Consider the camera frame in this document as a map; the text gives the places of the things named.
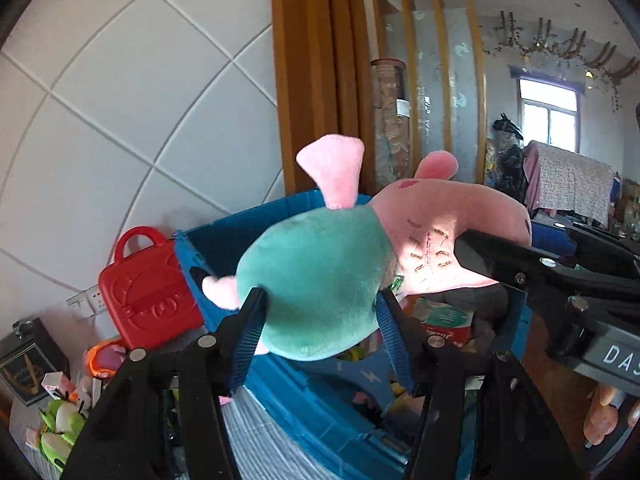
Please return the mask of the pink pig plush teal dress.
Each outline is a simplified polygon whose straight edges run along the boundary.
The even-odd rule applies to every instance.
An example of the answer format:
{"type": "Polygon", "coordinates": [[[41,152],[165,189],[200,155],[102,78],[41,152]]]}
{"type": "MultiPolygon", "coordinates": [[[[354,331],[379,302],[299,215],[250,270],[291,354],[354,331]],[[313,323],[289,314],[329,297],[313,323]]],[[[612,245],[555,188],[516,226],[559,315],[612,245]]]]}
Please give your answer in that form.
{"type": "Polygon", "coordinates": [[[320,208],[263,232],[242,255],[235,274],[196,281],[204,296],[236,310],[254,287],[268,297],[256,351],[295,361],[336,356],[378,328],[374,303],[393,282],[398,298],[491,285],[460,266],[454,242],[472,230],[532,241],[526,208],[484,185],[457,182],[458,162],[431,152],[413,177],[357,202],[363,143],[327,134],[300,150],[297,163],[316,182],[320,208]]]}

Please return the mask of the green frog plush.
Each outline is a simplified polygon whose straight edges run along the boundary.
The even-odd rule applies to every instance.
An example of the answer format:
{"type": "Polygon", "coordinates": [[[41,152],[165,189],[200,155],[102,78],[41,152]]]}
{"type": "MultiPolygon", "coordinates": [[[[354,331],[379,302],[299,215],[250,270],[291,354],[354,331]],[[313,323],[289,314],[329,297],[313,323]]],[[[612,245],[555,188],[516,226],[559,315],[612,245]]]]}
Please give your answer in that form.
{"type": "Polygon", "coordinates": [[[40,416],[43,420],[38,444],[40,452],[58,471],[63,471],[88,419],[85,402],[54,399],[40,411],[40,416]]]}

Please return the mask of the orange pink plush pouch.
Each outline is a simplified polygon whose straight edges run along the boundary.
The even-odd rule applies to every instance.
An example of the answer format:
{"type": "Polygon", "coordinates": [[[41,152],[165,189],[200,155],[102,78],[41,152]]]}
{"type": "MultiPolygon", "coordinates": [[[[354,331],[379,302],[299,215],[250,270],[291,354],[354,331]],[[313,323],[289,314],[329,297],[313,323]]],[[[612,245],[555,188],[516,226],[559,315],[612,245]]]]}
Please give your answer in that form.
{"type": "Polygon", "coordinates": [[[126,357],[127,349],[121,339],[101,341],[84,352],[85,374],[98,379],[111,379],[126,357]]]}

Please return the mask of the small pink white box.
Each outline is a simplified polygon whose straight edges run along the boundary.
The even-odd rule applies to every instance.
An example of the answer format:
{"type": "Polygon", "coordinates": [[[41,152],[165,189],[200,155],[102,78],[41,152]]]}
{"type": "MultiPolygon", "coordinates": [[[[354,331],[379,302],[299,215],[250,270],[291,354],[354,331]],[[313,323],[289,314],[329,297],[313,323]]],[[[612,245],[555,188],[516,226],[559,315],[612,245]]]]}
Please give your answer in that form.
{"type": "Polygon", "coordinates": [[[75,391],[76,386],[63,372],[50,372],[43,376],[41,387],[55,400],[69,401],[75,391]]]}

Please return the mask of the black gift bag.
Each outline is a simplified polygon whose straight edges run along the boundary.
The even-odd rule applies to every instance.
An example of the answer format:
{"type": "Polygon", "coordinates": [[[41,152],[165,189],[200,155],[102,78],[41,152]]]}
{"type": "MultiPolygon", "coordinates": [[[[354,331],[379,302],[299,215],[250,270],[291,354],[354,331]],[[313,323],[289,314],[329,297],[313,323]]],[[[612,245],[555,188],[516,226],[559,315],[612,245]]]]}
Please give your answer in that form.
{"type": "Polygon", "coordinates": [[[41,385],[44,375],[70,374],[70,361],[53,340],[40,318],[25,318],[1,339],[1,380],[24,405],[48,396],[41,385]]]}

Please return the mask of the blue plastic storage crate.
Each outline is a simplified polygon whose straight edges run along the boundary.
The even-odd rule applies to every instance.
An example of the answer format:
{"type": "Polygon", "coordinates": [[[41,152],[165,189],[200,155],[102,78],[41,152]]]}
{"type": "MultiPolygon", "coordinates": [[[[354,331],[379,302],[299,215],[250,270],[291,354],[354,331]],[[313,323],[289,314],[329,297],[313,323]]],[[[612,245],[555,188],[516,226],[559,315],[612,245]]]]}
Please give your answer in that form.
{"type": "MultiPolygon", "coordinates": [[[[198,278],[235,274],[244,252],[270,226],[323,204],[319,192],[303,192],[177,234],[175,253],[207,328],[214,330],[234,310],[208,300],[198,278]]],[[[280,427],[329,471],[345,479],[396,479],[408,457],[407,445],[378,429],[354,405],[354,396],[361,392],[377,408],[390,407],[390,360],[377,351],[349,363],[342,360],[343,352],[319,361],[261,354],[248,372],[247,387],[280,427]]]]}

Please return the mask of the red plastic toy suitcase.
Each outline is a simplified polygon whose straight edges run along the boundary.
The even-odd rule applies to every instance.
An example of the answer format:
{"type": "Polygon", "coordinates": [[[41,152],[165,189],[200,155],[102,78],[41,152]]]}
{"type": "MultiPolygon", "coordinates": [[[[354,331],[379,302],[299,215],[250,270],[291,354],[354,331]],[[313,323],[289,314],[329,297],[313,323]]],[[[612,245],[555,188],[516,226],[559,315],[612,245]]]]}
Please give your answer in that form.
{"type": "Polygon", "coordinates": [[[130,350],[160,348],[204,323],[174,246],[159,230],[136,226],[118,240],[113,263],[99,275],[107,311],[130,350]]]}

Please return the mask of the rolled patterned carpet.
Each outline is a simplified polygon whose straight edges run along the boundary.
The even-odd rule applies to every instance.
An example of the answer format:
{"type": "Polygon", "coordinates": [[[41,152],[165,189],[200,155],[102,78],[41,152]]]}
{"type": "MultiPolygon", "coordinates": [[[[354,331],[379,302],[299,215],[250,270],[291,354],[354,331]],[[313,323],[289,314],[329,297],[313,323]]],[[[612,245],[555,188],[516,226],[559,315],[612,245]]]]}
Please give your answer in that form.
{"type": "Polygon", "coordinates": [[[410,176],[410,103],[406,64],[397,58],[371,62],[375,122],[375,180],[380,190],[410,176]]]}

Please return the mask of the wooden lattice partition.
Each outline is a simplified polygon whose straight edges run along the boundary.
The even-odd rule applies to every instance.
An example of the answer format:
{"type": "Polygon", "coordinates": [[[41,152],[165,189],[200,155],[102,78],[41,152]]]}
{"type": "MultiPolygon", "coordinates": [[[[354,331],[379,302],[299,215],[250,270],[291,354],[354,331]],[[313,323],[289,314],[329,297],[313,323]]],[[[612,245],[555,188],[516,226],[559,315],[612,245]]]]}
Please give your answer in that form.
{"type": "Polygon", "coordinates": [[[484,179],[487,103],[484,51],[474,0],[372,0],[376,58],[406,64],[410,176],[444,150],[457,178],[484,179]]]}

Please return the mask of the white wall socket panel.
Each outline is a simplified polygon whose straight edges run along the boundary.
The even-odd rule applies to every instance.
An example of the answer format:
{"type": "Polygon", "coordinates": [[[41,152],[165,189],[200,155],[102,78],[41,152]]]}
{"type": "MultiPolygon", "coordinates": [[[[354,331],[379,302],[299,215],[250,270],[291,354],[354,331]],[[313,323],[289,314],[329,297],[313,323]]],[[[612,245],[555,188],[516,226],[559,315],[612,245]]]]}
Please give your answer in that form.
{"type": "Polygon", "coordinates": [[[106,311],[106,303],[102,297],[98,285],[78,292],[73,297],[66,300],[66,307],[70,309],[76,320],[85,320],[106,311]]]}

